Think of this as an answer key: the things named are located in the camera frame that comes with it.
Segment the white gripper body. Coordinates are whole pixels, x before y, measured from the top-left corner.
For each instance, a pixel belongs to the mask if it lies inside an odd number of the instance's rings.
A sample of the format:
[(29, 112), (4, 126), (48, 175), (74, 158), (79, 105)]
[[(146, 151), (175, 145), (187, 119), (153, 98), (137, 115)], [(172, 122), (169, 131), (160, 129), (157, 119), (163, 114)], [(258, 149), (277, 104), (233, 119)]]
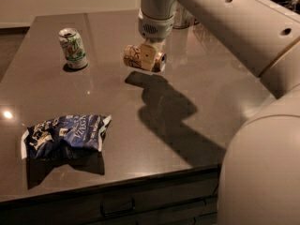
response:
[(139, 32), (145, 40), (162, 42), (173, 30), (174, 9), (146, 9), (139, 10)]

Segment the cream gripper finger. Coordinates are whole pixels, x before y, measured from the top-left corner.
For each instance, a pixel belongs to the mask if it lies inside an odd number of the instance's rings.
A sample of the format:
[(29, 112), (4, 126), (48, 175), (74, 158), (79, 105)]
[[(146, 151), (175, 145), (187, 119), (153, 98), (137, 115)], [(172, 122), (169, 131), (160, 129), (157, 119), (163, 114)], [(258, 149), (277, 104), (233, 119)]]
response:
[(153, 71), (156, 57), (157, 57), (157, 49), (147, 45), (142, 44), (140, 46), (140, 57), (141, 57), (141, 67), (144, 70)]

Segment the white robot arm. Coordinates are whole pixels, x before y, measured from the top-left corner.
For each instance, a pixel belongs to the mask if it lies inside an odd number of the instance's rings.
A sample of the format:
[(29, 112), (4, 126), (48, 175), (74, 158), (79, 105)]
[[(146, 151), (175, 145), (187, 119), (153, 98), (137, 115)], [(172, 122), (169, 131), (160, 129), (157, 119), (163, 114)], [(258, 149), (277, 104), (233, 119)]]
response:
[(270, 0), (141, 0), (141, 35), (164, 40), (177, 4), (241, 63), (247, 100), (266, 100), (226, 146), (217, 225), (300, 225), (298, 14)]

